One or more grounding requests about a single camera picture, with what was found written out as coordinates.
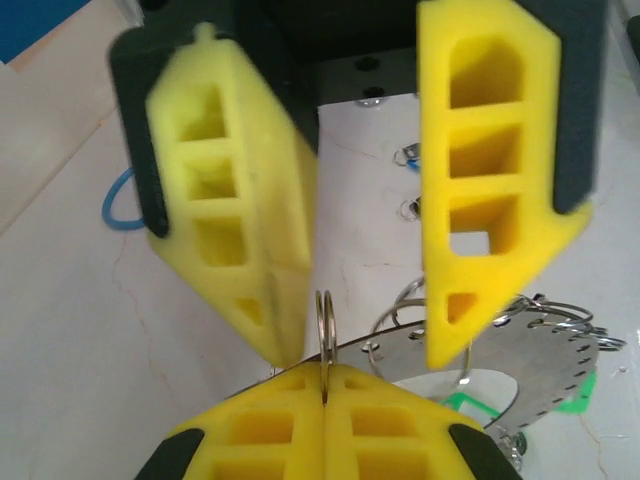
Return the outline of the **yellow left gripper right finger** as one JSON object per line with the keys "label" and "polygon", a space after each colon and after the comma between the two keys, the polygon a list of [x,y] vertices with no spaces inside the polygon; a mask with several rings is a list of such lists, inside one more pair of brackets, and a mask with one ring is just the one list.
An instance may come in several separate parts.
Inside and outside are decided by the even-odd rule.
{"label": "yellow left gripper right finger", "polygon": [[329,368],[327,479],[518,479],[475,420],[354,367]]}

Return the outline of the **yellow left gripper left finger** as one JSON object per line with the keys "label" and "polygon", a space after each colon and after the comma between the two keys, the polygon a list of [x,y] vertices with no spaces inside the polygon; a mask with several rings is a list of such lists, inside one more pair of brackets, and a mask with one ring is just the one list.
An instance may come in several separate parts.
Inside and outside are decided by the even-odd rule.
{"label": "yellow left gripper left finger", "polygon": [[175,427],[138,479],[323,479],[320,367],[302,363]]}

